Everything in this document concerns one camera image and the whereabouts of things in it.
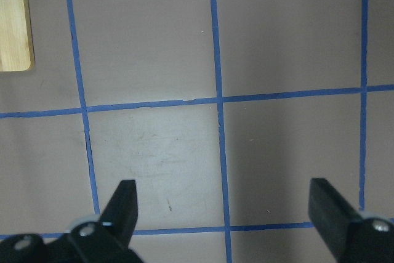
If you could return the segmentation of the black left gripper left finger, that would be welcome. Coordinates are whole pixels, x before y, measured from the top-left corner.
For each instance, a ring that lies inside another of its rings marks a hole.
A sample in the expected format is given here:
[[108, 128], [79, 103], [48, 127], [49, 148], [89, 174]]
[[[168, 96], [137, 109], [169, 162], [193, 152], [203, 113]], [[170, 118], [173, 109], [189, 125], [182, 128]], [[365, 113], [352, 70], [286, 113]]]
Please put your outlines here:
[[80, 262], [142, 262], [129, 248], [138, 219], [135, 180], [122, 180], [95, 221], [85, 221], [67, 235]]

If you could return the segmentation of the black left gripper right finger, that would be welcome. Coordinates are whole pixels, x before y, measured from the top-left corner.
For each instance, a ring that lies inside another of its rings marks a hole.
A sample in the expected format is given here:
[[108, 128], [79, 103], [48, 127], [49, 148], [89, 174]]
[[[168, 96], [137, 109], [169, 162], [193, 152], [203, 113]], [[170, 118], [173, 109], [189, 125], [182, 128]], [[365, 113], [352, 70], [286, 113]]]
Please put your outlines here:
[[310, 180], [308, 215], [337, 262], [393, 262], [393, 222], [356, 210], [327, 179]]

